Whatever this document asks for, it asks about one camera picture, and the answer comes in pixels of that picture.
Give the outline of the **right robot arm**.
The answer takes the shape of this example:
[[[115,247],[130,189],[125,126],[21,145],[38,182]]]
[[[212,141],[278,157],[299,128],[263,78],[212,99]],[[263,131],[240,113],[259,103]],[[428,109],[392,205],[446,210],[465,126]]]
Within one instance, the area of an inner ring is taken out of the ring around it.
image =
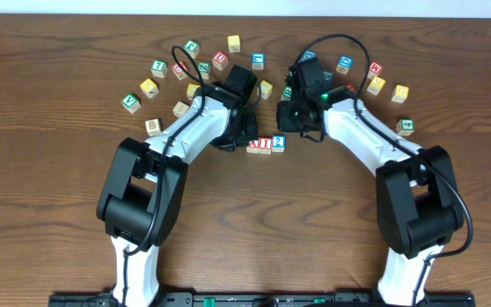
[[[448,153],[398,136],[352,90],[333,87],[315,58],[290,66],[286,85],[291,97],[278,104],[279,130],[329,136],[376,178],[377,223],[389,247],[379,296],[400,306],[424,301],[431,265],[465,223]]]

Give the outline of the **blue 2 block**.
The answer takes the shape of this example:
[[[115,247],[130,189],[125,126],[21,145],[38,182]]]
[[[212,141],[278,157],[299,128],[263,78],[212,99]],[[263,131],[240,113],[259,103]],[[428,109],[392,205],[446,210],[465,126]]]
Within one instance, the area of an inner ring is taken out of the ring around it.
[[[273,135],[272,151],[275,153],[284,152],[286,148],[286,137],[283,135]]]

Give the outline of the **red A block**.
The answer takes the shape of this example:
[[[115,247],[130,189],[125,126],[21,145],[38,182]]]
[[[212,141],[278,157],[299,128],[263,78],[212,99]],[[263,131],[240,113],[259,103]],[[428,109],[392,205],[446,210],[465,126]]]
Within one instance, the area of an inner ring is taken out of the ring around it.
[[[250,141],[246,147],[246,152],[251,154],[258,154],[259,153],[258,140]]]

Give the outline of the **red I block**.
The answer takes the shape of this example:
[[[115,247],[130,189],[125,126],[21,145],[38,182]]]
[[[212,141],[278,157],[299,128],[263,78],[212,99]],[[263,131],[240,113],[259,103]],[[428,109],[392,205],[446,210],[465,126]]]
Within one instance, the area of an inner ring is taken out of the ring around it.
[[[260,154],[271,154],[273,139],[271,137],[260,137],[258,139],[258,151]]]

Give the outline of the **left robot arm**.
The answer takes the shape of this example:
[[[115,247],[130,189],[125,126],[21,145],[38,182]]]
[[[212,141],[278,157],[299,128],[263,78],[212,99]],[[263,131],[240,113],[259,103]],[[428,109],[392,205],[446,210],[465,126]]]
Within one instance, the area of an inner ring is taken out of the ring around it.
[[[96,207],[116,252],[117,306],[149,306],[157,297],[159,247],[176,224],[194,159],[209,145],[233,152],[258,137],[247,103],[256,85],[252,71],[235,65],[224,81],[197,89],[166,130],[118,145]]]

